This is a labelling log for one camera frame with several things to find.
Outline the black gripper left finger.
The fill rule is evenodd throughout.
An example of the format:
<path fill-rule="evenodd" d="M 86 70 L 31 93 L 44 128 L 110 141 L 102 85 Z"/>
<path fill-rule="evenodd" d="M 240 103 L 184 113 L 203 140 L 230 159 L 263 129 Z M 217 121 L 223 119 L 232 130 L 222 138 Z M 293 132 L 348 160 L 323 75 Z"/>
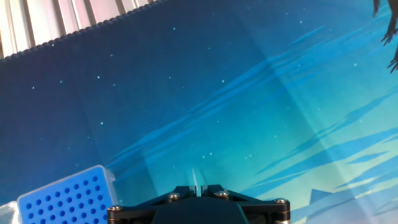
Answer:
<path fill-rule="evenodd" d="M 196 196 L 197 186 L 177 186 L 169 193 L 133 207 L 112 205 L 107 208 L 107 224 L 133 223 L 137 219 L 153 218 L 161 206 Z"/>

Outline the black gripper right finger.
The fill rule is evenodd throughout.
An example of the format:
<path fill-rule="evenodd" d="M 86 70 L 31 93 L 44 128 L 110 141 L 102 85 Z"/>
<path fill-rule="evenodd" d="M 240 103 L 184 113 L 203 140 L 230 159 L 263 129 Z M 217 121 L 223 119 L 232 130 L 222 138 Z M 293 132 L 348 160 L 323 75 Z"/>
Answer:
<path fill-rule="evenodd" d="M 225 189 L 221 185 L 203 185 L 200 187 L 202 197 L 214 197 L 237 203 L 245 215 L 260 215 L 266 223 L 291 224 L 290 202 L 285 198 L 259 200 Z"/>

